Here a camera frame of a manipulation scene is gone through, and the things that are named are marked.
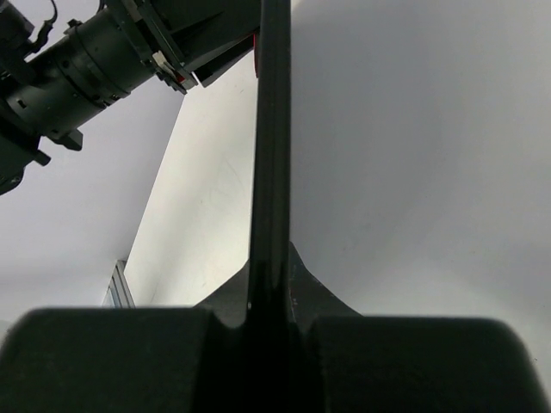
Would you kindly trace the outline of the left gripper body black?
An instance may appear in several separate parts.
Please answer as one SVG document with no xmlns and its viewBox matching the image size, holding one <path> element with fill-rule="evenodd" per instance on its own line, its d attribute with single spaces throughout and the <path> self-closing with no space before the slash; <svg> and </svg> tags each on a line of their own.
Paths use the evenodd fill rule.
<svg viewBox="0 0 551 413">
<path fill-rule="evenodd" d="M 101 1 L 141 63 L 175 90 L 214 83 L 254 48 L 261 3 Z"/>
</svg>

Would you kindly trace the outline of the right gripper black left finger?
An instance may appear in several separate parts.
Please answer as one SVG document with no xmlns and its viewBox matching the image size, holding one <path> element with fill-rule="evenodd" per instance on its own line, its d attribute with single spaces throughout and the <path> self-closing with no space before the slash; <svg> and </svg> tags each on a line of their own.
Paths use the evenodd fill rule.
<svg viewBox="0 0 551 413">
<path fill-rule="evenodd" d="M 1 347 L 4 412 L 242 412 L 248 271 L 199 305 L 42 308 Z"/>
</svg>

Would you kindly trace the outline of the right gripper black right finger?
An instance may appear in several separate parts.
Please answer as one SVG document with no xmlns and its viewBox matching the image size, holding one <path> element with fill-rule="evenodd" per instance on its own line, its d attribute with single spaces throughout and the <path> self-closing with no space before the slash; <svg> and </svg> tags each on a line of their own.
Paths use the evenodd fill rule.
<svg viewBox="0 0 551 413">
<path fill-rule="evenodd" d="M 289 251 L 289 315 L 305 359 L 303 412 L 547 412 L 522 341 L 477 317 L 363 316 Z"/>
</svg>

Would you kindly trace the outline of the white whiteboard black frame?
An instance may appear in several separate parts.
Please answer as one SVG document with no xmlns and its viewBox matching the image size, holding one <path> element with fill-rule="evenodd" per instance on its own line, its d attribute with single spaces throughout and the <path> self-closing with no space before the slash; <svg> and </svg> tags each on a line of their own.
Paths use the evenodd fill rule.
<svg viewBox="0 0 551 413">
<path fill-rule="evenodd" d="M 550 4 L 294 1 L 291 239 L 368 315 L 550 331 Z"/>
</svg>

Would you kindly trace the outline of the red whiteboard eraser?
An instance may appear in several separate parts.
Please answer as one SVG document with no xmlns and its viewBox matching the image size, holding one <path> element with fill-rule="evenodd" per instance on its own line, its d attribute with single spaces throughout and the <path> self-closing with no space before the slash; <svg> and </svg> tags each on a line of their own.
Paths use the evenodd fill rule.
<svg viewBox="0 0 551 413">
<path fill-rule="evenodd" d="M 253 34 L 253 62 L 255 77 L 258 78 L 259 72 L 259 32 Z"/>
</svg>

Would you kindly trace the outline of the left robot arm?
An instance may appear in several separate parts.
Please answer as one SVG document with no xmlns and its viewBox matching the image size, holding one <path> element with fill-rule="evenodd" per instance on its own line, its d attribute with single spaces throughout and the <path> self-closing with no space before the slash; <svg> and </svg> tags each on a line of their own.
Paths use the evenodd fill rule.
<svg viewBox="0 0 551 413">
<path fill-rule="evenodd" d="M 10 2 L 1 4 L 1 190 L 31 163 L 47 165 L 42 138 L 71 151 L 81 126 L 151 77 L 186 93 L 208 86 L 254 46 L 258 1 L 102 1 L 49 45 Z"/>
</svg>

